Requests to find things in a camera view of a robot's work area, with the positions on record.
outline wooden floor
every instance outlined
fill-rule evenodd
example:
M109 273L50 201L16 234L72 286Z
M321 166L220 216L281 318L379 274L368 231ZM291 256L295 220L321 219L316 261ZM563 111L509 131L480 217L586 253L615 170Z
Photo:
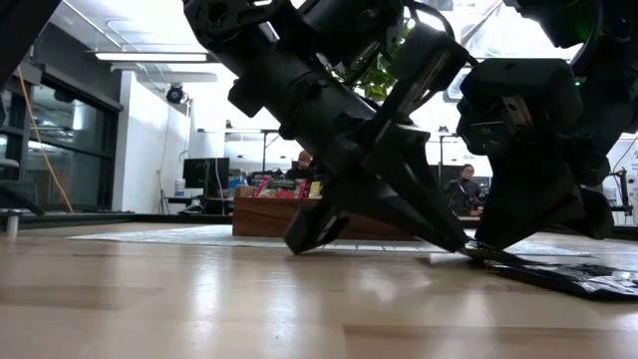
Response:
M0 356L638 358L638 305L551 293L471 269L455 255L293 257L282 249L64 239L172 227L43 229L0 239ZM638 245L535 240L638 269Z

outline window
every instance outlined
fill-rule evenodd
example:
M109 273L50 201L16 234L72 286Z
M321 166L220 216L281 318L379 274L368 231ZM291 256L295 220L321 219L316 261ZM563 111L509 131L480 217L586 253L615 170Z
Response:
M104 152L106 114L71 95L46 86L33 91L33 114L40 136L73 147Z
M73 207L98 206L102 202L102 160L98 157L44 145L60 185ZM66 203L49 172L39 143L30 141L26 179L36 185L38 204L44 209L66 209Z
M501 4L466 47L478 58L562 58L570 61L582 45L555 48L537 22L524 19L514 8Z

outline glass wall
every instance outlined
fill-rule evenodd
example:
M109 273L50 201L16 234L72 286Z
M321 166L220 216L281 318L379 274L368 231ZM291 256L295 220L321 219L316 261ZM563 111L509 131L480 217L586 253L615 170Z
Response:
M110 209L117 114L53 86L34 86L30 91L35 125L21 94L2 90L7 117L0 128L0 157L18 161L21 168L2 171L0 178L32 182L41 207L67 210L53 171L74 211Z

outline woman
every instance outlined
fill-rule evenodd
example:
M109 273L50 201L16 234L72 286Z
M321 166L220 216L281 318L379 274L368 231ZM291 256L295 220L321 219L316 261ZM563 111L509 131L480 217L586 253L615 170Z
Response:
M461 177L446 185L444 189L450 208L460 216L472 214L472 210L480 204L480 185L472 180L475 168L463 165Z

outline ceiling light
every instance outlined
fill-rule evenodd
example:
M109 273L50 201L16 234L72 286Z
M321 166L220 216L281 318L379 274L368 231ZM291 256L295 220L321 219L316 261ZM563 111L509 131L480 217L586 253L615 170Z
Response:
M223 129L223 131L197 129L197 131L199 133L209 133L209 134L263 134L265 132L268 132L268 130L259 130L259 129Z
M638 134L622 134L620 140L635 140L637 137Z
M102 61L111 62L150 62L150 63L202 63L209 62L208 54L193 53L140 53L140 52L116 52L96 53L96 57Z

